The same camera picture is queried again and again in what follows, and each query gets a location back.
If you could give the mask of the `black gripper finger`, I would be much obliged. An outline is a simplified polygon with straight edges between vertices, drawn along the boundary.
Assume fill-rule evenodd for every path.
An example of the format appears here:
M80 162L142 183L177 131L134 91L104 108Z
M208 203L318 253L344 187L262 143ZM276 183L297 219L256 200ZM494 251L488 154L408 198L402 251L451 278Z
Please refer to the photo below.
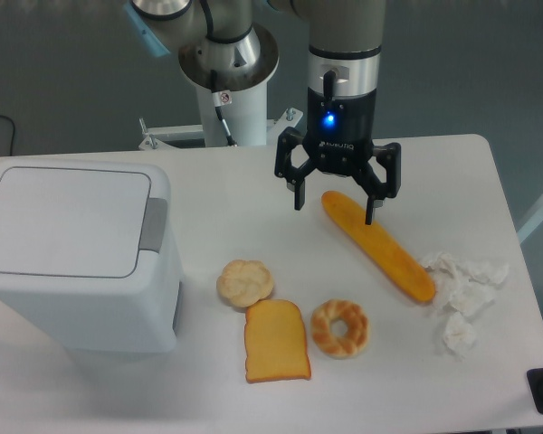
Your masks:
M302 146L307 159L298 167L291 160L292 151ZM316 169L307 148L306 137L296 128L286 127L278 136L274 174L286 180L287 187L294 193L294 209L299 211L305 203L305 178Z
M386 180L381 181L375 174L369 160L385 169ZM386 198L395 198L401 185L401 146L392 142L385 146L375 146L372 142L361 142L353 154L352 177L367 194L365 224L371 225L376 207Z

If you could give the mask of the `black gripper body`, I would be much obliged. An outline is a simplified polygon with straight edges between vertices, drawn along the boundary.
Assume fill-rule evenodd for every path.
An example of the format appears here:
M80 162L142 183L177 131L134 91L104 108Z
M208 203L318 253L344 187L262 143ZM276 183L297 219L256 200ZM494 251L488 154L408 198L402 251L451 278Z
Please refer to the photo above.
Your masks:
M304 173L317 169L340 176L371 174L376 92L327 100L308 90L307 101L307 132L302 146L308 160L300 166Z

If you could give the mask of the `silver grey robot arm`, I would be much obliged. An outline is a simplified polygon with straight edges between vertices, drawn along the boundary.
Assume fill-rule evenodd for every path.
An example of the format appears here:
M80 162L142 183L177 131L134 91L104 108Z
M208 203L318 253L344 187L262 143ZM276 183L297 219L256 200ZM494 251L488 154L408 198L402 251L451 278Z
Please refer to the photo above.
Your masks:
M207 146L267 139L267 83L277 43L249 1L129 1L136 28L175 54L195 86ZM372 129L386 5L382 1L273 1L309 26L307 126L278 135L274 173L305 202L313 171L351 177L367 195L365 216L397 195L401 149L378 146Z

